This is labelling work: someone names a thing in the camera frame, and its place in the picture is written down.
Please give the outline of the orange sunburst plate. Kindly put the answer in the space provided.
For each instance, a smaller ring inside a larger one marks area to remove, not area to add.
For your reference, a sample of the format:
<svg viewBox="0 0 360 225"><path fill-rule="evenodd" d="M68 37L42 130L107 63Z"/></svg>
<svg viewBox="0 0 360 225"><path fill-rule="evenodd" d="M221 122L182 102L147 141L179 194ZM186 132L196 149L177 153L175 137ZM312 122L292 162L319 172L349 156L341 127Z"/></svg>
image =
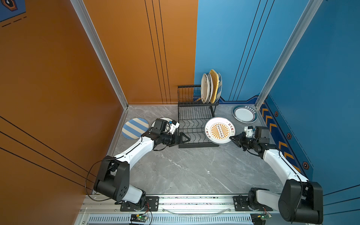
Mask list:
<svg viewBox="0 0 360 225"><path fill-rule="evenodd" d="M230 137L235 136L236 128L230 120L214 117L206 122L204 132L211 142L222 145L231 142Z"/></svg>

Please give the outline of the cream floral plate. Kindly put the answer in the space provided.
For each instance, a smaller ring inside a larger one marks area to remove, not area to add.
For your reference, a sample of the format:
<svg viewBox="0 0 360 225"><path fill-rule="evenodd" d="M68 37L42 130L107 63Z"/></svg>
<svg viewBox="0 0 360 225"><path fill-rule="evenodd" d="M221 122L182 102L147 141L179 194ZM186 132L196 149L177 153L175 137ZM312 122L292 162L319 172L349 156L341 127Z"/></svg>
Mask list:
<svg viewBox="0 0 360 225"><path fill-rule="evenodd" d="M208 75L203 74L201 79L201 101L203 104L207 103L209 93L210 93L210 81L208 79Z"/></svg>

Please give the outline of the white plate red characters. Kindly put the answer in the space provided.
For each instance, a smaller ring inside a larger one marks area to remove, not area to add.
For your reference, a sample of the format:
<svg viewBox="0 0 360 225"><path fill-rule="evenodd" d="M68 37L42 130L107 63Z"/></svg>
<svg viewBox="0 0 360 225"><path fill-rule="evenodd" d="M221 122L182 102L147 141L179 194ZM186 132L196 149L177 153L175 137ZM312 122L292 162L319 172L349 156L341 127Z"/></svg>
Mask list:
<svg viewBox="0 0 360 225"><path fill-rule="evenodd" d="M208 90L209 90L209 95L207 97L207 104L211 103L211 98L212 98L212 94L213 94L213 82L212 82L212 76L208 73L207 74L207 78L208 78Z"/></svg>

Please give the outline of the yellow woven tray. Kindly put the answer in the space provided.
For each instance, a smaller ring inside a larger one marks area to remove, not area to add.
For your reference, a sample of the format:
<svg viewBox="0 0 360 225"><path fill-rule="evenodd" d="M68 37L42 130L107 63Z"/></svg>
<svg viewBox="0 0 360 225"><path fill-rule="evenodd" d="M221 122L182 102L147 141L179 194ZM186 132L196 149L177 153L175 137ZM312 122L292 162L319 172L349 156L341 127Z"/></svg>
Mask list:
<svg viewBox="0 0 360 225"><path fill-rule="evenodd" d="M218 73L213 69L210 71L210 75L211 75L211 79L212 79L212 90L213 90L210 103L214 104L215 100L216 100L218 86L219 86L219 76L218 76Z"/></svg>

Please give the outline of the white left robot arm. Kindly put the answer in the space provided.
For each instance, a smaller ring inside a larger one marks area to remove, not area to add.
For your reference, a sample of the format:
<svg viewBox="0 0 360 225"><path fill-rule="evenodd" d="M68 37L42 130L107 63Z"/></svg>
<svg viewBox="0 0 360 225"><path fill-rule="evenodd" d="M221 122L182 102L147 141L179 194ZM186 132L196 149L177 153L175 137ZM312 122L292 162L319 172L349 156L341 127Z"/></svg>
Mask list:
<svg viewBox="0 0 360 225"><path fill-rule="evenodd" d="M124 152L99 161L100 168L93 190L116 202L129 202L140 208L146 204L146 192L130 185L132 167L147 153L159 152L158 145L172 147L190 141L190 137L179 132L175 121L156 119L154 126L141 134L139 140Z"/></svg>

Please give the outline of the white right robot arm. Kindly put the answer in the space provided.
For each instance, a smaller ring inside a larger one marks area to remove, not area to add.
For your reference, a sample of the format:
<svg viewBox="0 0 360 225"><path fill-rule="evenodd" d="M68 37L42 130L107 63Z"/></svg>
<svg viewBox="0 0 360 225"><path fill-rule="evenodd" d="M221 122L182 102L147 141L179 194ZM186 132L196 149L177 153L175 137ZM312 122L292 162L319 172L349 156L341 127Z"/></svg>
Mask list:
<svg viewBox="0 0 360 225"><path fill-rule="evenodd" d="M283 184L280 194L265 188L253 187L248 193L248 207L253 210L272 208L287 222L320 225L323 223L323 189L295 169L280 149L270 143L267 127L245 127L244 131L230 137L236 146L264 160Z"/></svg>

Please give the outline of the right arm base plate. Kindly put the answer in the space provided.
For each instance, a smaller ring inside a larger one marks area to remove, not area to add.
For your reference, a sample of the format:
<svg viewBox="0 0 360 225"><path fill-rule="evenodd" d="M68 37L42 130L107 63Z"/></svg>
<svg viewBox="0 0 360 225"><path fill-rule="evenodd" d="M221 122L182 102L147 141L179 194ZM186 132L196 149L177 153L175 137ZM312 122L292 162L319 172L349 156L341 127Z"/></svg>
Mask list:
<svg viewBox="0 0 360 225"><path fill-rule="evenodd" d="M238 195L238 196L232 197L232 199L233 199L234 209L236 212L242 212L242 211L244 211L244 212L245 211L259 212L259 211L264 211L264 210L266 210L267 212L273 211L273 209L268 206L261 205L258 203L250 203L248 201L247 196Z"/></svg>

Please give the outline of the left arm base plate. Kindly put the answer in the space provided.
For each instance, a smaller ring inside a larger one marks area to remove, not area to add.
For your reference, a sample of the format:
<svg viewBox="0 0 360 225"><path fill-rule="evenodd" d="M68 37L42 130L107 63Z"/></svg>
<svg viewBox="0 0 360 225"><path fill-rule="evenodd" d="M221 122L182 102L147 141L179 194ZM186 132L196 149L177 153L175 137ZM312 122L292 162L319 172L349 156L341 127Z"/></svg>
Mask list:
<svg viewBox="0 0 360 225"><path fill-rule="evenodd" d="M121 212L157 212L159 207L158 196L146 196L141 198L138 203L125 202L121 205Z"/></svg>

